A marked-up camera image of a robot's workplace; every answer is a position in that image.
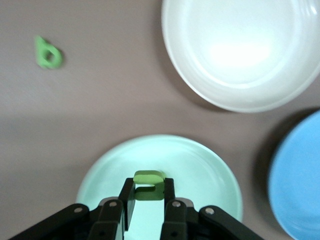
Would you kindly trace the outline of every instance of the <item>metal screw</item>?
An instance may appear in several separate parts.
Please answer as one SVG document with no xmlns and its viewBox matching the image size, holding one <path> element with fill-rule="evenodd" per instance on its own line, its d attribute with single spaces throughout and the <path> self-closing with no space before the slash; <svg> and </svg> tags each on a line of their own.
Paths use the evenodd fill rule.
<svg viewBox="0 0 320 240">
<path fill-rule="evenodd" d="M 213 215 L 215 213 L 215 210 L 213 210 L 211 207 L 207 207 L 204 211 L 209 215 Z"/>
<path fill-rule="evenodd" d="M 115 207 L 117 206 L 117 203 L 115 201 L 112 201 L 109 203 L 109 207 Z"/>
<path fill-rule="evenodd" d="M 178 201 L 174 201 L 174 202 L 172 203 L 172 206 L 174 206 L 175 208 L 178 208 L 178 207 L 181 206 L 181 203 L 178 202 Z"/>
<path fill-rule="evenodd" d="M 80 213 L 80 212 L 82 212 L 82 207 L 77 207 L 75 210 L 73 210 L 74 211 L 74 213 Z"/>
</svg>

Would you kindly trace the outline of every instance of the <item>white bowl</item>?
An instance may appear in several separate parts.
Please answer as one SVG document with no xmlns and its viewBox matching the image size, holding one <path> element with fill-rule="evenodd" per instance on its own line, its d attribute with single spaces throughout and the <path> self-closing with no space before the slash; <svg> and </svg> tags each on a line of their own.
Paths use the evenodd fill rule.
<svg viewBox="0 0 320 240">
<path fill-rule="evenodd" d="M 164 0 L 162 31 L 183 80 L 235 112 L 301 94 L 320 72 L 318 0 Z"/>
</svg>

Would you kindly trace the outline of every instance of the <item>mint green plate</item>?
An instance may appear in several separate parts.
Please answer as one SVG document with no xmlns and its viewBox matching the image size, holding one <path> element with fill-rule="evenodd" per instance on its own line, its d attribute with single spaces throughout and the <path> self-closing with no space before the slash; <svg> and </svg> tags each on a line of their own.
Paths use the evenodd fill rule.
<svg viewBox="0 0 320 240">
<path fill-rule="evenodd" d="M 242 220 L 241 192 L 230 168 L 207 147 L 174 135 L 138 137 L 108 151 L 85 176 L 76 202 L 93 210 L 102 199 L 118 196 L 126 178 L 140 170 L 173 178 L 175 196 L 193 201 L 197 211 L 215 205 Z M 125 240 L 158 240 L 163 221 L 163 200 L 136 201 Z"/>
</svg>

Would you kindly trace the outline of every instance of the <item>plate rim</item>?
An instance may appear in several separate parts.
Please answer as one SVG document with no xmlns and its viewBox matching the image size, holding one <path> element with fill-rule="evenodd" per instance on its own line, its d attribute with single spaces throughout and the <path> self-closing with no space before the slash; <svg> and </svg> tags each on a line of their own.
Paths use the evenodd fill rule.
<svg viewBox="0 0 320 240">
<path fill-rule="evenodd" d="M 99 168 L 105 164 L 106 159 L 113 158 L 113 155 L 123 152 L 123 149 L 132 147 L 132 145 L 140 145 L 141 142 L 147 142 L 147 141 L 163 141 L 165 139 L 170 139 L 170 140 L 179 140 L 180 142 L 184 142 L 186 144 L 192 144 L 193 146 L 197 148 L 201 148 L 205 151 L 207 151 L 209 154 L 211 154 L 219 163 L 221 166 L 227 171 L 228 176 L 232 180 L 232 186 L 234 189 L 234 194 L 236 195 L 236 203 L 237 203 L 237 211 L 236 215 L 234 218 L 236 218 L 238 221 L 243 220 L 243 214 L 244 214 L 244 206 L 243 206 L 243 197 L 242 197 L 242 192 L 240 185 L 238 183 L 238 180 L 230 167 L 220 158 L 214 151 L 209 149 L 208 147 L 202 145 L 201 143 L 194 141 L 192 139 L 183 137 L 183 136 L 178 136 L 178 135 L 172 135 L 172 134 L 150 134 L 150 135 L 143 135 L 143 136 L 138 136 L 131 138 L 129 140 L 123 141 L 122 143 L 112 147 L 109 149 L 106 153 L 104 153 L 101 157 L 98 158 L 98 160 L 90 167 L 90 169 L 87 171 L 85 174 L 84 178 L 82 179 L 82 182 L 78 188 L 77 196 L 76 196 L 76 201 L 77 202 L 82 202 L 81 200 L 84 198 L 83 197 L 83 192 L 85 189 L 88 188 L 88 185 L 90 185 L 90 182 L 92 182 L 92 179 L 95 175 L 96 172 L 98 172 Z"/>
</svg>

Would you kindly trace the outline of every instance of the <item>green object in gripper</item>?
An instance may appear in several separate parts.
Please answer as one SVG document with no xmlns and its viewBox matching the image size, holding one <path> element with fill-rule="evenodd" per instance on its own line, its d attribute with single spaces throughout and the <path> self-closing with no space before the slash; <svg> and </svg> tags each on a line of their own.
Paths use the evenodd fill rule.
<svg viewBox="0 0 320 240">
<path fill-rule="evenodd" d="M 57 69 L 63 62 L 61 52 L 41 36 L 35 36 L 36 63 L 44 69 Z"/>
<path fill-rule="evenodd" d="M 154 170 L 137 171 L 134 174 L 133 182 L 136 185 L 148 185 L 138 187 L 135 190 L 134 198 L 140 201 L 154 201 L 165 198 L 165 176 L 162 172 Z"/>
</svg>

